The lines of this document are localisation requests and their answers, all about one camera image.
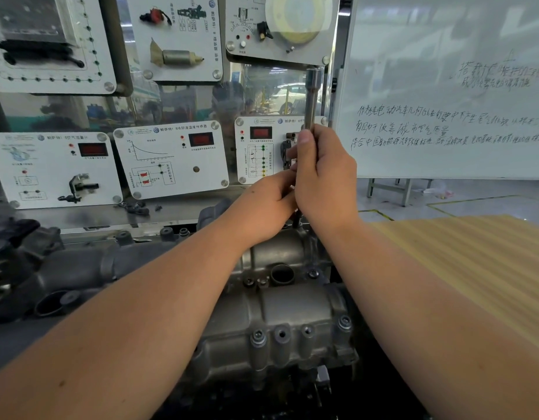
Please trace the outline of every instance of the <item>wooden table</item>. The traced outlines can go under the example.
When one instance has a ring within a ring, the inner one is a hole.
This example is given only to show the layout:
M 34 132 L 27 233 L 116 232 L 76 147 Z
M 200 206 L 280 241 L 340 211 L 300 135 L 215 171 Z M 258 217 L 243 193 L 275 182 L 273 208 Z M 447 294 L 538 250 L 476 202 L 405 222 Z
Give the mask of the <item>wooden table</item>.
M 507 215 L 372 225 L 539 347 L 538 226 Z

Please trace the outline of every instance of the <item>person's left hand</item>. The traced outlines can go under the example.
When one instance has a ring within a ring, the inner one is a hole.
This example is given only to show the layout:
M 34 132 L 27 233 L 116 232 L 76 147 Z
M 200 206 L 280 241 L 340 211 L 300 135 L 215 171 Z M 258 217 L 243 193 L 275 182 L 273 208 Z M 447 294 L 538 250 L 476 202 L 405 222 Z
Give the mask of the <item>person's left hand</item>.
M 231 227 L 230 236 L 246 250 L 271 239 L 297 209 L 296 173 L 290 169 L 262 178 L 231 205 L 220 220 Z

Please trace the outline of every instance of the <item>circular gauge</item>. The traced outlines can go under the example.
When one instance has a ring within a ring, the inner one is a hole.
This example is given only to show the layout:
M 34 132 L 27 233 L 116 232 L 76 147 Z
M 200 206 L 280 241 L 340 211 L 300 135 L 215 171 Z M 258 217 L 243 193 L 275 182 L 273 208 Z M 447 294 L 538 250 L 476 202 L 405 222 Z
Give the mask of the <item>circular gauge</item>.
M 332 7 L 331 0 L 266 0 L 269 30 L 292 44 L 305 44 L 325 28 L 326 7 Z

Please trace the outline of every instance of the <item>person's right hand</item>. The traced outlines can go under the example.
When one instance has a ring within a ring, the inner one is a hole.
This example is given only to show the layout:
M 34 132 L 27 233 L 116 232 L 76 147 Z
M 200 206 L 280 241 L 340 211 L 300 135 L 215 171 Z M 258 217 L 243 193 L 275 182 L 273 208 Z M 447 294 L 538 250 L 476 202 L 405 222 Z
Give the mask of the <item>person's right hand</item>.
M 297 159 L 291 167 L 297 171 L 295 198 L 316 233 L 357 220 L 357 163 L 331 128 L 315 125 L 314 135 L 301 131 L 287 158 Z

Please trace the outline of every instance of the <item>digital display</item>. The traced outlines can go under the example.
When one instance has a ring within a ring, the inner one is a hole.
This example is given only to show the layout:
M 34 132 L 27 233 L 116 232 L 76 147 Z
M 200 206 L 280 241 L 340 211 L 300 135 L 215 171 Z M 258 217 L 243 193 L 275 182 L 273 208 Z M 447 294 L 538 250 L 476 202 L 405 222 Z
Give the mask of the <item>digital display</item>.
M 250 140 L 269 140 L 272 138 L 271 126 L 251 126 Z
M 213 146 L 215 144 L 213 140 L 213 133 L 198 133 L 190 134 L 190 146 Z
M 81 156 L 108 156 L 106 143 L 79 143 Z

